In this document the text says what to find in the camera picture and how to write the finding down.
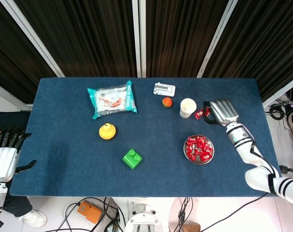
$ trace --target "toy fruit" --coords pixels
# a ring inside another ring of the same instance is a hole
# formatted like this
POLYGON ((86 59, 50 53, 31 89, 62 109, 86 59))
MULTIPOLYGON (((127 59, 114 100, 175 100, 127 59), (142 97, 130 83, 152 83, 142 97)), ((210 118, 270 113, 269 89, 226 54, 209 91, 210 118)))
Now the toy fruit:
POLYGON ((165 108, 169 108, 169 107, 171 107, 171 106, 173 105, 173 101, 172 101, 171 98, 168 98, 168 97, 163 98, 163 99, 162 99, 162 105, 163 105, 165 108))
POLYGON ((111 123, 105 123, 102 127, 99 129, 99 135, 103 139, 111 139, 116 134, 116 128, 111 123))

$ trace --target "plastic package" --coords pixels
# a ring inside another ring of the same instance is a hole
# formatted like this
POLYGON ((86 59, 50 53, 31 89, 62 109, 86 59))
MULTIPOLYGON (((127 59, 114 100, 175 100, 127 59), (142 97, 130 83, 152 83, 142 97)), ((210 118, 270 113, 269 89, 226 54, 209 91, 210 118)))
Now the plastic package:
POLYGON ((124 111, 137 113, 131 90, 131 81, 122 86, 110 88, 88 88, 90 100, 95 108, 93 119, 124 111))

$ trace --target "orange ball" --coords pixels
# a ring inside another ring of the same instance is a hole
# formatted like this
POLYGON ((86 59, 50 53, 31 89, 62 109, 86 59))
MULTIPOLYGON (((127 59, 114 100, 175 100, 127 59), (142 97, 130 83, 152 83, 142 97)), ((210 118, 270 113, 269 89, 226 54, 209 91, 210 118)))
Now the orange ball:
POLYGON ((165 108, 169 108, 169 107, 171 107, 171 106, 173 105, 173 101, 172 101, 171 98, 168 98, 168 97, 163 98, 163 99, 162 99, 162 105, 163 105, 165 108))

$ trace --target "robotic hand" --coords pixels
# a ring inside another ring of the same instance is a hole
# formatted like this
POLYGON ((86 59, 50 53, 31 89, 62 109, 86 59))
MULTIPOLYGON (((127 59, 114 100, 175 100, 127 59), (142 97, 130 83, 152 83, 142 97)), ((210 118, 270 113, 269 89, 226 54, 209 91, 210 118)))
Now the robotic hand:
POLYGON ((244 125, 237 122, 238 114, 231 102, 228 99, 204 102, 203 112, 207 123, 219 123, 226 127, 226 133, 242 160, 257 166, 246 171, 246 183, 253 189, 273 193, 293 204, 293 179, 280 177, 278 171, 261 155, 253 135, 244 125), (205 115, 207 108, 215 120, 205 115))
POLYGON ((36 163, 36 160, 33 160, 26 166, 16 167, 21 146, 31 134, 12 133, 12 130, 4 130, 0 133, 0 213, 8 190, 6 183, 12 179, 15 173, 25 171, 36 163))

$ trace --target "black curtain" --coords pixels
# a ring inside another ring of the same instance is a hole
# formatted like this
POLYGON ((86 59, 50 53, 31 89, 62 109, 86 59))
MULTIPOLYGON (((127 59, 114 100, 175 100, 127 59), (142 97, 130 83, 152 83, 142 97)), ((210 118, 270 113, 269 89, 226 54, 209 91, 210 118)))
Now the black curtain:
POLYGON ((228 0, 147 0, 147 77, 196 77, 228 0))
POLYGON ((40 78, 55 74, 0 3, 0 86, 33 103, 40 78))
POLYGON ((293 80, 293 0, 238 1, 203 76, 254 78, 263 101, 293 80))
POLYGON ((15 2, 65 76, 137 76, 130 0, 15 2))

